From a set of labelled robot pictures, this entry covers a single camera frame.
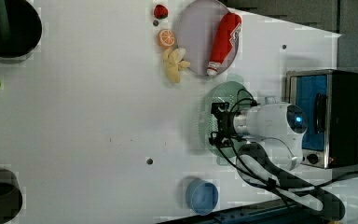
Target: strawberry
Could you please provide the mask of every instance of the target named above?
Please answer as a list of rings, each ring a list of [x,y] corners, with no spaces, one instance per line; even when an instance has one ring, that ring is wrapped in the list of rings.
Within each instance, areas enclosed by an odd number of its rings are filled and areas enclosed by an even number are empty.
[[[163,5],[156,5],[154,16],[159,20],[165,19],[168,17],[168,9]]]

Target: orange slice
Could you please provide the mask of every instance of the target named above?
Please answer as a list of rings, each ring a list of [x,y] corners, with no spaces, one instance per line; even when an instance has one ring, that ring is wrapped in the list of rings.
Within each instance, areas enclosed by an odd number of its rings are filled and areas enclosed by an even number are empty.
[[[158,32],[158,44],[165,49],[170,48],[175,43],[175,36],[170,30],[161,30]]]

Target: white cap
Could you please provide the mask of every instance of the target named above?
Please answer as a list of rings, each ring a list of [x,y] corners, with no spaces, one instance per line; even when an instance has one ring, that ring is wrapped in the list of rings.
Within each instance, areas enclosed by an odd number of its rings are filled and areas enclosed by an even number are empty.
[[[210,77],[215,77],[217,75],[217,72],[214,71],[213,69],[208,68],[208,70],[206,70],[206,73],[208,74],[208,76]]]

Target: white robot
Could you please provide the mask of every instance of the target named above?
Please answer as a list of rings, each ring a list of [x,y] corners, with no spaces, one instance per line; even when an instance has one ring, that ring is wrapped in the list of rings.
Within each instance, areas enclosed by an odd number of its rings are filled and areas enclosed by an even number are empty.
[[[243,101],[252,107],[240,110]],[[211,114],[218,122],[211,145],[248,184],[267,189],[315,216],[358,223],[358,177],[341,180],[340,176],[314,186],[289,172],[303,160],[301,144],[308,123],[301,108],[287,103],[260,106],[252,97],[234,105],[212,103]],[[234,140],[243,142],[241,148],[234,148]],[[223,153],[224,147],[232,147],[236,164]]]

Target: blue cup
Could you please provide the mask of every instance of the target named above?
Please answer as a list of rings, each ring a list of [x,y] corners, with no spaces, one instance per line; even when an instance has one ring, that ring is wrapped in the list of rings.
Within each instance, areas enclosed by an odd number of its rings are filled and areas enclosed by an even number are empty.
[[[201,216],[210,214],[217,205],[219,192],[214,184],[201,179],[193,180],[186,190],[187,205]]]

